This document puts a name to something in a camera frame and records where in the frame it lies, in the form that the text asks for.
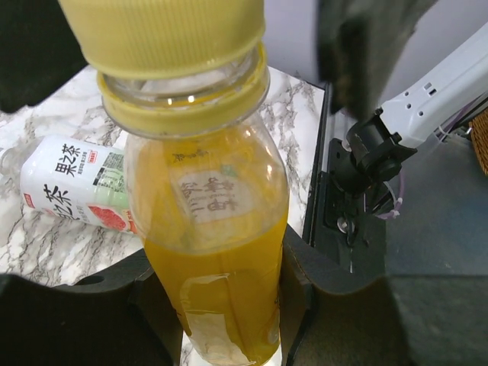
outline gray wall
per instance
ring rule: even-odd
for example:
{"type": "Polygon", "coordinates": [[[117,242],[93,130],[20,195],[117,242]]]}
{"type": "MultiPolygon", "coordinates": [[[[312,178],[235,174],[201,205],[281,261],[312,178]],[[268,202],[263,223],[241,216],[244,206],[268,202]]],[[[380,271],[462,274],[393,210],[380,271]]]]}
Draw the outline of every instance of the gray wall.
{"type": "MultiPolygon", "coordinates": [[[[314,57],[316,0],[265,0],[269,65],[317,83],[314,57]]],[[[488,22],[488,0],[438,0],[424,15],[380,102],[424,76],[488,22]]]]}

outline yellow bottle cap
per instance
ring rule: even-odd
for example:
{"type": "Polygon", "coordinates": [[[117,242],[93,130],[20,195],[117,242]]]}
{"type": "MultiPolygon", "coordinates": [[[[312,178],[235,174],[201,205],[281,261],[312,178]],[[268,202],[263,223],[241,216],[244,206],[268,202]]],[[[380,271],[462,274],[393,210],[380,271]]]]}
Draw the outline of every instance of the yellow bottle cap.
{"type": "Polygon", "coordinates": [[[262,43],[257,53],[252,71],[232,85],[180,101],[162,99],[141,105],[124,100],[112,92],[101,73],[98,87],[108,115],[129,132],[151,137],[200,133],[249,116],[264,100],[270,77],[262,43]]]}
{"type": "Polygon", "coordinates": [[[87,61],[122,79],[171,79],[249,52],[264,0],[59,0],[87,61]]]}

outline marble tabletop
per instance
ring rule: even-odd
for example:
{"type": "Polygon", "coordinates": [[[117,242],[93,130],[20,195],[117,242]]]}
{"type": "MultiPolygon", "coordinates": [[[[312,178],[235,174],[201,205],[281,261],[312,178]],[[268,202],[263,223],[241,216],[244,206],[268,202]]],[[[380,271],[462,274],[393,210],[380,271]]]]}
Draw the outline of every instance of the marble tabletop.
{"type": "MultiPolygon", "coordinates": [[[[283,159],[290,185],[288,223],[299,234],[307,208],[323,91],[270,68],[271,87],[260,107],[283,159]]],[[[123,149],[127,133],[101,106],[95,70],[82,70],[57,93],[35,108],[16,114],[0,112],[0,147],[9,148],[51,133],[123,149]]],[[[0,273],[16,273],[56,286],[79,279],[141,249],[130,234],[51,217],[22,204],[10,180],[0,186],[0,273]]],[[[279,364],[276,355],[271,364],[279,364]]],[[[207,364],[184,339],[181,365],[207,364]]]]}

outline orange juice bottle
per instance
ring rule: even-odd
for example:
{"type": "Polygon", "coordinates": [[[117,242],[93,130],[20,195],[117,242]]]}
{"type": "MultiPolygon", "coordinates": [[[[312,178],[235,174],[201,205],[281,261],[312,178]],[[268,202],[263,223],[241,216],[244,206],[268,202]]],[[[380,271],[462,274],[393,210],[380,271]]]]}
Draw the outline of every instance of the orange juice bottle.
{"type": "Polygon", "coordinates": [[[258,114],[263,0],[59,0],[112,120],[144,249],[198,353],[264,364],[279,336],[284,164],[258,114]]]}

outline red logo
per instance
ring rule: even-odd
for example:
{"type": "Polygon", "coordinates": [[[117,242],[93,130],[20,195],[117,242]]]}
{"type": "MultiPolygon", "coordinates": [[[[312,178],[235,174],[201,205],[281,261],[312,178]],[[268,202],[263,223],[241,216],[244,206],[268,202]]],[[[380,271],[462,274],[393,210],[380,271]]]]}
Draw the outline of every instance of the red logo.
{"type": "Polygon", "coordinates": [[[34,204],[32,203],[32,198],[30,194],[24,193],[24,198],[25,198],[25,203],[30,207],[30,208],[35,208],[34,204]]]}
{"type": "Polygon", "coordinates": [[[90,155],[88,155],[88,164],[93,164],[97,161],[98,152],[90,150],[90,155]]]}

